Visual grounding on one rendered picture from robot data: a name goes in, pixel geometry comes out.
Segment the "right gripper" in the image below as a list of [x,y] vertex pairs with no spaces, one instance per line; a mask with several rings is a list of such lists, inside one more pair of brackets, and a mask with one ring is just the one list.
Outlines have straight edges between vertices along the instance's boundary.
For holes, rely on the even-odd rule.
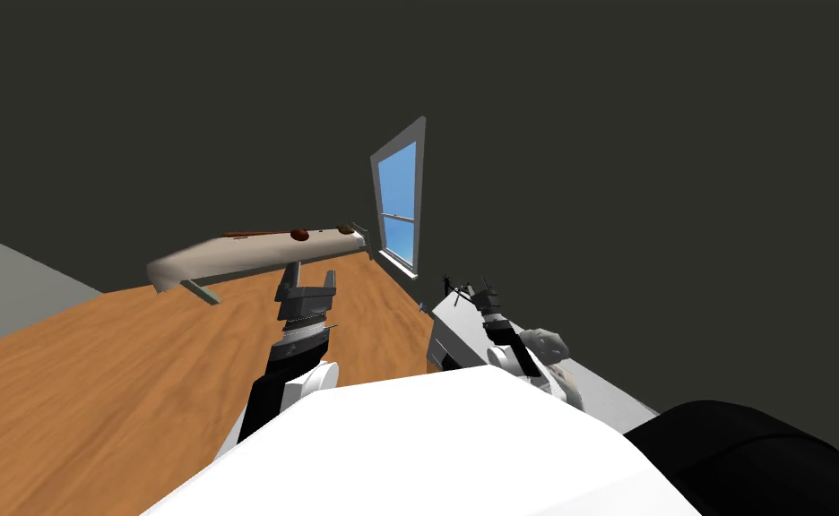
[[497,291],[487,281],[485,275],[480,276],[484,289],[475,293],[469,283],[461,286],[461,295],[464,299],[474,304],[476,310],[481,313],[500,313],[501,304]]

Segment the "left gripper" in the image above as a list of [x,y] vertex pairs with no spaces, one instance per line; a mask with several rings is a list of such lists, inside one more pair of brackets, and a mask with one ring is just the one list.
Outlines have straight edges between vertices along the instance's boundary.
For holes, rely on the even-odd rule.
[[275,301],[280,304],[277,320],[293,322],[321,317],[332,308],[336,295],[336,270],[325,274],[324,287],[299,287],[300,262],[285,266],[285,284],[280,284]]

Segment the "grey desk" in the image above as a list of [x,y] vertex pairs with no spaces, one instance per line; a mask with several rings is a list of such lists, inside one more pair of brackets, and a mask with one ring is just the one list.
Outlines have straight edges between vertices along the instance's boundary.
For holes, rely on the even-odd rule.
[[[447,356],[460,367],[486,365],[492,342],[483,328],[484,318],[473,304],[452,291],[429,310],[434,324],[428,344],[428,361],[444,366]],[[636,398],[623,392],[576,361],[558,362],[573,380],[584,401],[584,412],[624,434],[657,416]]]

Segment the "beige table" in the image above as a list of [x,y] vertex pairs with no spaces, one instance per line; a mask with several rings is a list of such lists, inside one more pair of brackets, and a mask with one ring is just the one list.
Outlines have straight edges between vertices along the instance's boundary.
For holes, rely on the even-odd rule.
[[341,234],[336,227],[307,230],[310,237],[304,242],[293,240],[290,233],[219,236],[149,262],[146,272],[159,293],[183,287],[204,302],[217,305],[221,300],[208,289],[211,284],[281,268],[289,262],[322,261],[368,249],[368,233],[356,225],[350,227],[355,230],[350,235]]

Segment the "grey lumpy object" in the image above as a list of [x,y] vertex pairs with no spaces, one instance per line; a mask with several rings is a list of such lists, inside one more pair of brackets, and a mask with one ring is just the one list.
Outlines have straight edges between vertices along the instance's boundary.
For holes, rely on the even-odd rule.
[[524,330],[519,333],[519,337],[545,366],[555,365],[570,358],[569,347],[554,331]]

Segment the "grey framed window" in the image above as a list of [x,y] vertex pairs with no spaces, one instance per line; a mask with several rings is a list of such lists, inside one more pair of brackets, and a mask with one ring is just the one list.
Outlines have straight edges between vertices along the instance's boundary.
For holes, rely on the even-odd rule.
[[410,280],[419,276],[426,124],[419,117],[370,157],[379,253]]

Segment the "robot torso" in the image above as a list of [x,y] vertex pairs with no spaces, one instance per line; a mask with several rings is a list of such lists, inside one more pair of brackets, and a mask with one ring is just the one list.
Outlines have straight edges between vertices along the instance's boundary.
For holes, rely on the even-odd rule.
[[312,393],[143,516],[700,516],[621,433],[494,366]]

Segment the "grey counter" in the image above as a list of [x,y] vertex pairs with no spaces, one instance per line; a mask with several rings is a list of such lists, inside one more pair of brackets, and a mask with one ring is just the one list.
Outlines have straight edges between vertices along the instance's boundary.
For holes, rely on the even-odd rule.
[[0,244],[0,339],[100,292]]

